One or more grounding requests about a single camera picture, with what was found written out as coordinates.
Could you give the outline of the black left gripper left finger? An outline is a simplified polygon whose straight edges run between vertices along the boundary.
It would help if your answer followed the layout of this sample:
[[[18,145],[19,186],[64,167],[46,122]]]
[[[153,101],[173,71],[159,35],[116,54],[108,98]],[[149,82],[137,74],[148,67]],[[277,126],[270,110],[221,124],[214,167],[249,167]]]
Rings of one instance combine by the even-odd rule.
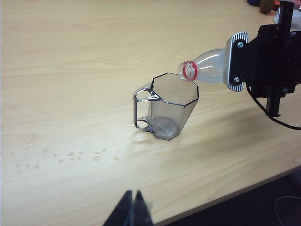
[[[132,191],[124,193],[103,226],[131,226],[132,225]]]

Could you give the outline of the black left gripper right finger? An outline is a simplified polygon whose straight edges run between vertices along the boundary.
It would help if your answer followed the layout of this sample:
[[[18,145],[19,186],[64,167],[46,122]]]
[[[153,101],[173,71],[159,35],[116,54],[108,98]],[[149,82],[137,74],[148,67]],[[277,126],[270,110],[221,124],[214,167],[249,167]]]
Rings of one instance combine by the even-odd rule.
[[[151,214],[144,201],[143,195],[140,190],[137,191],[133,203],[133,225],[134,226],[152,226]]]

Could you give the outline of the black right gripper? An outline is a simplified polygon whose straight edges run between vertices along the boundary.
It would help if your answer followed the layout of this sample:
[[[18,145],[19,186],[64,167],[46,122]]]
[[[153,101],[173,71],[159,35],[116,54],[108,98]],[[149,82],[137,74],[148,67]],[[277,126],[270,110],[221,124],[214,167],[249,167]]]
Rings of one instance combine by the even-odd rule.
[[[267,99],[265,113],[269,117],[279,116],[280,100],[301,83],[301,32],[291,30],[293,9],[293,2],[281,1],[278,23],[262,25],[257,37],[248,43],[255,55],[248,65],[254,73],[247,77],[246,84],[251,86],[254,98]],[[245,31],[232,35],[226,42],[223,83],[233,91],[242,91],[244,87],[239,69],[247,42]]]

